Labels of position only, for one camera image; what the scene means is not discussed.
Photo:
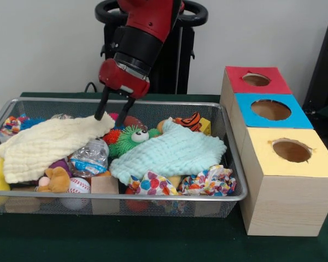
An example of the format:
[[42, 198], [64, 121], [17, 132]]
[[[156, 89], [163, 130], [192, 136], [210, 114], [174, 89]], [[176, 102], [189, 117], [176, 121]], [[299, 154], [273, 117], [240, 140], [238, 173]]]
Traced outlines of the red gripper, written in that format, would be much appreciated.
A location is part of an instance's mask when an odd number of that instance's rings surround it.
[[147, 94], [150, 86], [149, 78], [125, 64], [117, 63], [112, 58], [108, 58], [102, 63], [98, 78], [106, 86], [103, 89], [102, 98], [94, 115], [96, 120], [100, 121], [105, 113], [109, 99], [109, 88], [130, 94], [115, 121], [115, 126], [120, 127], [123, 125], [130, 108], [134, 105], [135, 99], [139, 99]]

